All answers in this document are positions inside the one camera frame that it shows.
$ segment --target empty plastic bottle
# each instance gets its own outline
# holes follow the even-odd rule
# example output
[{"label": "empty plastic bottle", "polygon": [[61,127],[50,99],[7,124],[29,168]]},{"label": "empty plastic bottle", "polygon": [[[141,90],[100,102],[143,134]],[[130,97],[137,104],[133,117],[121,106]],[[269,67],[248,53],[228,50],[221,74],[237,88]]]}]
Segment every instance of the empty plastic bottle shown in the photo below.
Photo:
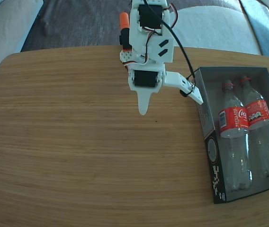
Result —
[{"label": "empty plastic bottle", "polygon": [[236,97],[233,84],[226,80],[224,110],[219,113],[219,125],[223,143],[228,152],[226,186],[230,191],[248,189],[252,182],[249,170],[248,119],[246,109]]},{"label": "empty plastic bottle", "polygon": [[251,85],[251,79],[243,76],[241,86],[249,121],[251,147],[257,148],[260,157],[261,176],[269,176],[269,109],[263,96]]}]

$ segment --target cardboard box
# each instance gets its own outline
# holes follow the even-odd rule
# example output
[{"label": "cardboard box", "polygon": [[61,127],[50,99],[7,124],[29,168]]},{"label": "cardboard box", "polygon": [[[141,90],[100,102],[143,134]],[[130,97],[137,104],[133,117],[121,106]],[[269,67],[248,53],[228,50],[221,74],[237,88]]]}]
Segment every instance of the cardboard box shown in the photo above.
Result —
[{"label": "cardboard box", "polygon": [[208,156],[214,203],[227,203],[269,190],[269,177],[261,177],[258,151],[253,146],[249,147],[249,162],[252,171],[250,188],[231,192],[227,190],[224,182],[228,150],[222,143],[218,123],[218,114],[224,109],[224,93],[221,87],[224,80],[232,80],[236,95],[243,102],[243,92],[240,86],[240,77],[243,75],[251,78],[253,87],[263,95],[269,108],[269,72],[266,68],[202,67],[196,72],[197,87],[204,100],[204,103],[197,107]]}]

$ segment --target barcode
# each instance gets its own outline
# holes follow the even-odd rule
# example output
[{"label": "barcode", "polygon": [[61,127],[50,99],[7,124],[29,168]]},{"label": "barcode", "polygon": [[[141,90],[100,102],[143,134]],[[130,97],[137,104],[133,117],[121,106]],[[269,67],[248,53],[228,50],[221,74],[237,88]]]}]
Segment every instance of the barcode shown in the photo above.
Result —
[{"label": "barcode", "polygon": [[219,115],[219,123],[220,123],[220,128],[223,128],[225,126],[227,126],[227,122],[226,122],[226,113],[225,111],[221,112]]}]

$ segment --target wood grain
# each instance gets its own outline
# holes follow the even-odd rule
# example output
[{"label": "wood grain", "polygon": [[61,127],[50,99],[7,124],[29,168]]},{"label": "wood grain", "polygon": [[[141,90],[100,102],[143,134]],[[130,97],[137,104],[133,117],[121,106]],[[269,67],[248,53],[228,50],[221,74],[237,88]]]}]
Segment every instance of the wood grain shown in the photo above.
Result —
[{"label": "wood grain", "polygon": [[[214,205],[195,103],[163,88],[140,116],[118,46],[0,66],[0,227],[269,226],[269,191]],[[199,66],[269,58],[187,49]],[[168,70],[189,75],[179,50]]]}]

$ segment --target orange cap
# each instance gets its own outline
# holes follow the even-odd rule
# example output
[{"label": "orange cap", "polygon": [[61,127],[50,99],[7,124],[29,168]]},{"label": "orange cap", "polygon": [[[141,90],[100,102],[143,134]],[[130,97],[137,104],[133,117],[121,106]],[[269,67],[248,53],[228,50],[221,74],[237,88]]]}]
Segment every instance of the orange cap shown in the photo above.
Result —
[{"label": "orange cap", "polygon": [[129,17],[128,13],[121,13],[120,14],[120,28],[123,30],[124,28],[129,28]]}]

